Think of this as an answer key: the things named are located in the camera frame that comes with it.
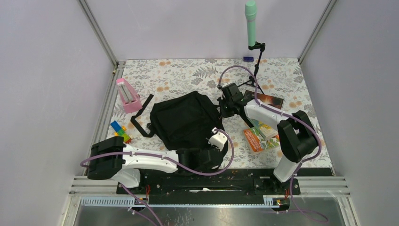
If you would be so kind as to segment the black fabric student bag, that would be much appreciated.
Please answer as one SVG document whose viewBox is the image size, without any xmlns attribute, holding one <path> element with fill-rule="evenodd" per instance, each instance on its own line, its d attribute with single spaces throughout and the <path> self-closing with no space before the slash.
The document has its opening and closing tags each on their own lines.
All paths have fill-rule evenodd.
<svg viewBox="0 0 399 226">
<path fill-rule="evenodd" d="M 155 103 L 150 112 L 147 134 L 131 117 L 131 123 L 144 137 L 157 135 L 168 150 L 209 146 L 207 138 L 213 128 L 224 129 L 217 106 L 206 95 L 197 91 L 178 98 Z"/>
</svg>

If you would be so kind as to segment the dark cover book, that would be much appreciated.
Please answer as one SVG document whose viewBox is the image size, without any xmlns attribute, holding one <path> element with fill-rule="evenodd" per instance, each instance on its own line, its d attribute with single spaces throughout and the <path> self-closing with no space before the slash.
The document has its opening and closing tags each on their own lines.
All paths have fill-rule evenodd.
<svg viewBox="0 0 399 226">
<path fill-rule="evenodd" d="M 274 96 L 270 96 L 270 95 L 265 95 L 262 93 L 258 93 L 257 94 L 257 98 L 262 101 L 263 103 L 270 105 L 272 107 L 275 107 L 277 109 L 282 109 L 283 103 L 284 103 L 284 99 L 283 98 L 279 98 L 279 97 L 274 97 Z"/>
</svg>

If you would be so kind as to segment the yellow green children book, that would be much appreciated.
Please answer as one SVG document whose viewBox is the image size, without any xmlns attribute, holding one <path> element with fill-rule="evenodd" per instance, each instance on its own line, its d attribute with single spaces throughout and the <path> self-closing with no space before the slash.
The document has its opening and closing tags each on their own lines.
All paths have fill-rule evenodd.
<svg viewBox="0 0 399 226">
<path fill-rule="evenodd" d="M 261 138 L 262 140 L 269 140 L 270 138 L 278 135 L 278 132 L 274 130 L 272 127 L 254 119 L 248 119 L 248 120 L 253 125 L 251 129 L 254 132 L 254 134 L 259 138 Z"/>
</svg>

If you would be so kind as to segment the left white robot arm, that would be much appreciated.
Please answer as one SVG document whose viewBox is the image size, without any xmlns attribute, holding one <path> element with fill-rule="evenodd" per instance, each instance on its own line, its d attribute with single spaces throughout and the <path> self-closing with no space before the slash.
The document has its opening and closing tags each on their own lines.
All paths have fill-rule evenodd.
<svg viewBox="0 0 399 226">
<path fill-rule="evenodd" d="M 112 179 L 139 194 L 145 190 L 146 181 L 140 170 L 157 170 L 176 174 L 179 170 L 200 176 L 215 176 L 228 168 L 217 171 L 218 158 L 233 147 L 231 137 L 222 129 L 213 128 L 206 149 L 179 149 L 158 152 L 137 148 L 124 143 L 120 136 L 111 137 L 91 146 L 90 156 L 80 162 L 87 169 L 91 180 Z"/>
</svg>

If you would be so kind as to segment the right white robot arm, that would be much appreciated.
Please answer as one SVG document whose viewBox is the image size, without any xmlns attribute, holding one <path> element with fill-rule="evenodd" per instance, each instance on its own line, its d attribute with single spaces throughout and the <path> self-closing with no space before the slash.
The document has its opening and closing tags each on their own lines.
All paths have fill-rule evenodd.
<svg viewBox="0 0 399 226">
<path fill-rule="evenodd" d="M 240 116 L 249 127 L 253 120 L 262 122 L 277 131 L 283 157 L 273 171 L 270 188 L 276 194 L 288 189 L 288 180 L 299 170 L 305 156 L 320 148 L 320 138 L 304 111 L 293 114 L 261 102 L 255 95 L 244 95 L 235 83 L 217 86 L 222 91 L 218 98 L 221 115 L 224 118 Z"/>
</svg>

